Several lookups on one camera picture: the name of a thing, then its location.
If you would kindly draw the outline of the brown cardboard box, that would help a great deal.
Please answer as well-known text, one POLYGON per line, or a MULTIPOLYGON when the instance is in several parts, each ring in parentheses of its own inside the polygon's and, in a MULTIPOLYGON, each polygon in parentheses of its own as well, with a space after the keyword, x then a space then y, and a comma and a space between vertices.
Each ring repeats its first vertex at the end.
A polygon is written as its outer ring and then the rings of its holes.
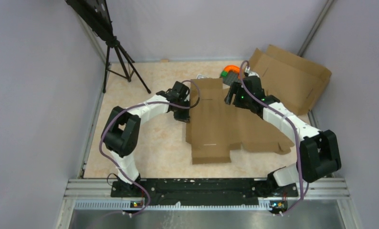
POLYGON ((190 88, 192 102, 186 124, 186 142, 191 145, 192 164, 231 162, 230 152, 244 149, 250 153, 286 155, 294 146, 292 140, 276 127, 247 109, 227 105, 228 89, 222 79, 195 79, 190 88))
POLYGON ((250 68, 258 73, 267 95, 274 95, 296 115, 313 109, 326 89, 332 72, 326 67, 269 45, 255 49, 250 68))

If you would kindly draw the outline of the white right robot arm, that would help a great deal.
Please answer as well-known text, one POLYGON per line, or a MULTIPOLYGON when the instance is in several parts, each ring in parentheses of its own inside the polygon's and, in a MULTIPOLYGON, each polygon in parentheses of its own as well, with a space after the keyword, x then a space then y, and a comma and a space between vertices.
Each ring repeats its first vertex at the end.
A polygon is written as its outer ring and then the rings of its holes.
POLYGON ((266 95, 259 76, 248 76, 233 82, 225 103, 250 110, 295 144, 297 162, 267 176, 266 185, 270 195, 279 197, 286 191, 287 185, 312 183, 342 167, 336 134, 307 124, 278 98, 266 95))

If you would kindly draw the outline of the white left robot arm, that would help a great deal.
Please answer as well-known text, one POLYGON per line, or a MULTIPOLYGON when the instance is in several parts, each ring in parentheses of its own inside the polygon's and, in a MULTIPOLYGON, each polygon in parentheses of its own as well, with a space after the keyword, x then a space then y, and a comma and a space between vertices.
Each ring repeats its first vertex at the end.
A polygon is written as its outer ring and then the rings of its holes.
POLYGON ((142 103, 128 108, 113 108, 101 135, 100 146, 105 146, 111 152, 110 160, 118 169, 117 176, 123 182, 122 191, 128 197, 135 197, 140 192, 137 182, 139 171, 133 152, 141 125, 168 112, 173 113, 176 121, 188 123, 191 108, 190 88, 178 81, 171 89, 159 91, 142 103))

